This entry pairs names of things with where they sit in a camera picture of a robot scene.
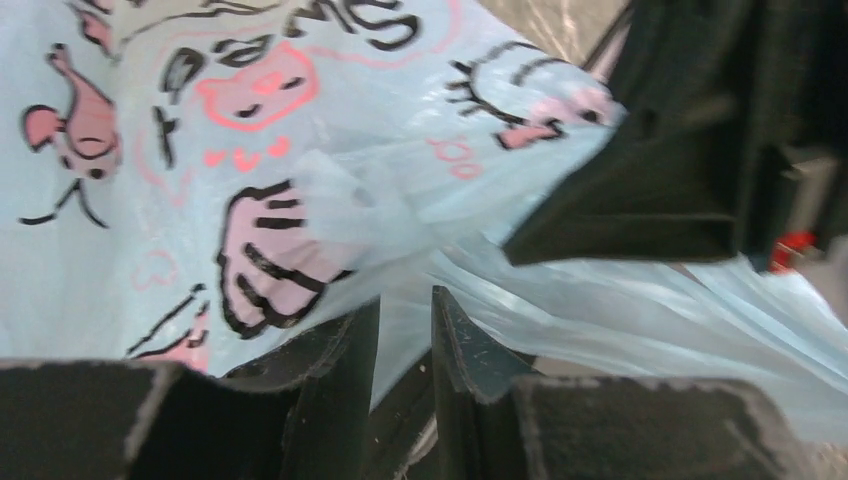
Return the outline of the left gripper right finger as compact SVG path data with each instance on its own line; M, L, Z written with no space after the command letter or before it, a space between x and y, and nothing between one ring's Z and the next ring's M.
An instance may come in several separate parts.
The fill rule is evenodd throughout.
M432 291L445 479L808 479L776 405L731 379L546 376Z

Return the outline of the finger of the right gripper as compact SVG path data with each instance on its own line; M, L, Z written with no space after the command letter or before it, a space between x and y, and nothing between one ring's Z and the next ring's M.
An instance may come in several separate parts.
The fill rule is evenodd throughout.
M588 66L627 109L503 246L778 271L847 232L847 5L633 1Z

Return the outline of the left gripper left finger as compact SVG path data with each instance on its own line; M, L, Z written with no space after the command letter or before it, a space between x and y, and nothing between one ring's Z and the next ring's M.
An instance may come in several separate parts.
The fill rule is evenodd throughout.
M5 360L5 479L355 479L380 306L217 379L162 361Z

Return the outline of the light blue plastic bag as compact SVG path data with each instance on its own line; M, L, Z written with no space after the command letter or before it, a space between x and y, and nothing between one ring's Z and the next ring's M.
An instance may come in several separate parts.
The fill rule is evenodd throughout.
M505 258L626 116L475 1L5 1L1 354L221 376L380 296L382 396L439 283L513 349L741 378L845 443L847 329L792 270Z

